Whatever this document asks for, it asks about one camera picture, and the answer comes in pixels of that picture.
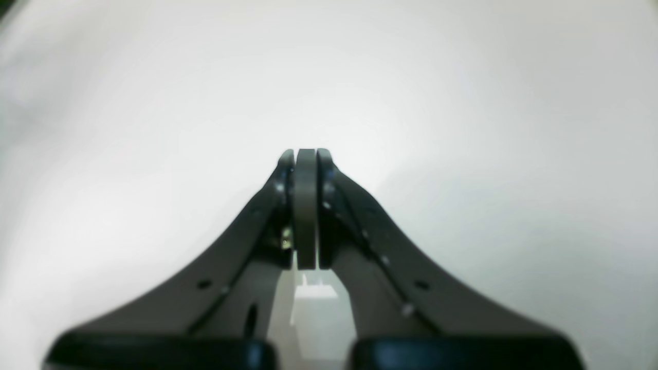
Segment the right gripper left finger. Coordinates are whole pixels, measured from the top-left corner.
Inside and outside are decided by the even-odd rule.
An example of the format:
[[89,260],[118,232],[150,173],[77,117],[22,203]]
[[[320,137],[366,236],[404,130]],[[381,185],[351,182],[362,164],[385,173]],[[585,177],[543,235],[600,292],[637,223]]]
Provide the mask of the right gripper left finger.
[[266,339],[278,279],[291,269],[293,150],[227,229],[141,297],[54,341],[45,369],[278,369]]

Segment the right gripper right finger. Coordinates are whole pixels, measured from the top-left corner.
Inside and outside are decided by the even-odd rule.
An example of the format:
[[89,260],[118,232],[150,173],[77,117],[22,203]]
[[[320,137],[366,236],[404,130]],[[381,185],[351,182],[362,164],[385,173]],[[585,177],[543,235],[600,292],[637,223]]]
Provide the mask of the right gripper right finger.
[[584,369],[569,338],[433,262],[327,149],[306,152],[306,265],[350,298],[349,369]]

